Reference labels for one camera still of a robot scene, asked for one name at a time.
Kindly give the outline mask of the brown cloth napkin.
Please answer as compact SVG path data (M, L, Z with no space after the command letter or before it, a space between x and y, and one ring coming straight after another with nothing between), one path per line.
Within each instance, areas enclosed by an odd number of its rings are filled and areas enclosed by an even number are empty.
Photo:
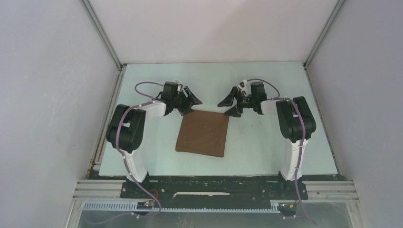
M195 110L182 118L175 150L222 158L228 125L223 113Z

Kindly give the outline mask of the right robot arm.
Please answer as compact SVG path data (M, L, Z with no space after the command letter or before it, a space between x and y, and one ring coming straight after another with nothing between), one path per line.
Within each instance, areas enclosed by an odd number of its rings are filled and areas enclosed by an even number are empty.
M282 97L279 90L275 89L276 96L269 98L265 85L274 88L273 84L263 79L243 80L217 106L228 107L224 114L230 117L240 118L244 109L252 109L259 115L277 115L280 132L287 140L287 145L279 171L284 181L277 184L276 191L281 198L288 199L296 191L291 181L297 181L302 176L301 165L306 144L317 125L305 97Z

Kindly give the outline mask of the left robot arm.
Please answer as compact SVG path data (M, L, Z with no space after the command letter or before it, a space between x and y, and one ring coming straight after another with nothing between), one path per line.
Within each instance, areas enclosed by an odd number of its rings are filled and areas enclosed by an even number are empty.
M132 192L139 198L148 196L150 184L144 179L148 175L141 153L145 123L157 117L164 117L173 110L181 116L193 112L194 105L201 105L193 92L178 82L165 82L162 91L150 101L128 106L116 106L106 132L106 140L122 155L127 178L134 182Z

